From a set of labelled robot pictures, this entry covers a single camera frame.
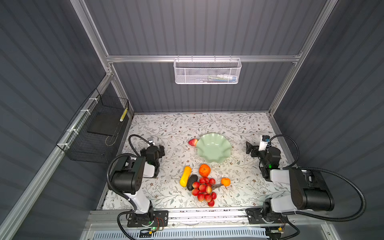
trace black cable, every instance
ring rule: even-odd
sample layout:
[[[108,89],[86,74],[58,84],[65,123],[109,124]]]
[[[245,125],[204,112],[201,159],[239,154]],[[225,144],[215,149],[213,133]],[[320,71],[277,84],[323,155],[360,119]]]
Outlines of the black cable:
[[[136,135],[136,134],[132,134],[128,137],[128,142],[129,142],[129,145],[131,146],[132,150],[134,151],[134,153],[137,155],[137,156],[140,156],[140,154],[136,151],[136,149],[133,147],[132,145],[132,142],[131,142],[131,137],[139,137],[141,138],[142,140],[144,140],[146,143],[148,143],[149,145],[153,146],[153,143],[150,143],[148,142],[147,140],[145,140],[142,136],[139,136],[139,135]]]
[[[358,217],[360,217],[366,207],[367,207],[367,202],[365,200],[365,197],[363,195],[363,193],[361,192],[361,190],[353,183],[351,182],[349,179],[347,179],[346,177],[336,173],[336,172],[332,172],[332,171],[329,171],[329,170],[326,170],[326,169],[321,169],[321,168],[317,168],[317,167],[298,167],[297,169],[300,169],[300,170],[317,170],[317,171],[320,171],[320,172],[325,172],[325,173],[328,173],[328,174],[331,174],[331,175],[334,175],[338,178],[341,178],[342,180],[346,181],[349,185],[351,185],[353,187],[353,189],[358,193],[359,197],[360,197],[360,201],[361,201],[361,205],[360,205],[360,208],[359,210],[348,216],[348,217],[323,217],[323,216],[319,216],[319,215],[315,215],[315,214],[310,214],[310,213],[307,213],[307,212],[301,212],[301,211],[296,211],[296,212],[282,212],[283,215],[294,215],[294,214],[299,214],[299,215],[304,215],[304,216],[308,216],[308,217],[313,217],[313,218],[317,218],[317,219],[320,219],[320,220],[325,220],[325,221],[330,221],[330,222],[347,222],[347,221],[351,221],[351,220],[354,220]]]
[[[288,168],[292,167],[293,165],[295,165],[297,163],[297,160],[299,160],[299,147],[297,146],[296,142],[291,137],[289,137],[287,135],[284,135],[284,134],[274,135],[273,137],[271,137],[271,139],[269,139],[269,142],[271,142],[274,138],[277,138],[277,137],[286,137],[286,138],[288,138],[289,140],[291,140],[293,142],[293,144],[296,147],[297,155],[296,155],[295,160],[290,165],[288,165],[286,167],[283,167],[283,169],[288,169]]]
[[[123,215],[123,214],[132,214],[134,213],[135,211],[131,210],[131,211],[127,211],[127,212],[121,212],[119,213],[118,215],[118,226],[120,228],[120,230],[122,231],[122,233],[127,237],[129,238],[130,240],[136,240],[134,239],[133,237],[129,236],[128,233],[124,230],[123,226],[121,225],[121,222],[120,222],[120,216]]]
[[[293,238],[293,237],[296,237],[297,235],[299,235],[299,234],[300,234],[300,230],[288,220],[288,217],[284,217],[284,218],[285,218],[284,220],[285,220],[289,225],[291,225],[291,227],[293,227],[294,229],[296,229],[296,232],[295,232],[294,234],[292,234],[292,235],[289,235],[289,236],[286,236],[286,237],[283,237],[283,238],[279,238],[279,240],[287,240],[287,239],[290,239],[290,238]]]
[[[112,170],[112,166],[113,166],[113,163],[118,160],[119,158],[121,157],[137,157],[136,155],[133,155],[132,153],[123,153],[123,154],[120,154],[120,155],[117,155],[114,159],[112,159],[112,161],[109,163],[108,165],[108,168],[107,168],[107,184],[108,184],[108,187],[109,189],[111,189],[114,193],[116,193],[117,195],[119,196],[122,196],[123,198],[127,199],[133,206],[133,209],[134,211],[137,210],[137,205],[131,201],[129,199],[129,197],[127,197],[122,191],[118,190],[111,182],[110,180],[110,174],[111,174],[111,170]]]

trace yellow squash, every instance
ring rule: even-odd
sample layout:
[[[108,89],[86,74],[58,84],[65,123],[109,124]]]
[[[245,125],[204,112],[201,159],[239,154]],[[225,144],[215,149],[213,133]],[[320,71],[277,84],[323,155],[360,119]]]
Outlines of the yellow squash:
[[[189,166],[184,168],[183,176],[180,179],[180,185],[182,187],[187,186],[188,178],[189,178],[189,175],[191,174],[191,172],[192,172],[192,169]]]

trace scalloped bowl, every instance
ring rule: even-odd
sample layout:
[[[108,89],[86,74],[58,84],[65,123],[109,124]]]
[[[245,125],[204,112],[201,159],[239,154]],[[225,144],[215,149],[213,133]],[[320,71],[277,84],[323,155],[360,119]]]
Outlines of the scalloped bowl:
[[[231,155],[231,144],[220,134],[208,133],[197,141],[197,155],[203,157],[206,162],[222,163]]]

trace black mounting plate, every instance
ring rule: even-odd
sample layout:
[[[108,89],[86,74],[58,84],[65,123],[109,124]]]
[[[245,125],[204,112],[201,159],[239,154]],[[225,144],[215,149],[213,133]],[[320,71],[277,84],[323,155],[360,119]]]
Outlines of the black mounting plate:
[[[284,218],[281,218],[281,215],[275,212],[268,213],[268,217],[274,220],[271,221],[269,219],[266,219],[266,221],[264,221],[261,213],[262,209],[263,208],[261,207],[257,207],[257,208],[249,208],[245,210],[249,224],[282,223],[282,222],[286,223]]]
[[[127,227],[144,227],[143,224],[147,224],[149,222],[149,219],[139,217],[139,215],[141,214],[130,214]],[[168,211],[154,211],[153,215],[153,223],[150,227],[157,227],[158,224],[159,227],[166,227],[168,225]]]

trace black wire basket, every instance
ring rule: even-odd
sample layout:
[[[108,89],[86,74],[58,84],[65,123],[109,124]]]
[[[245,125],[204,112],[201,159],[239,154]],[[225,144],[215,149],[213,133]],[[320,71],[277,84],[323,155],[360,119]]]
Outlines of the black wire basket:
[[[76,127],[66,130],[70,131],[66,143],[57,143],[57,146],[71,160],[108,163],[116,157],[129,121],[128,100],[98,95],[90,107],[82,111]]]

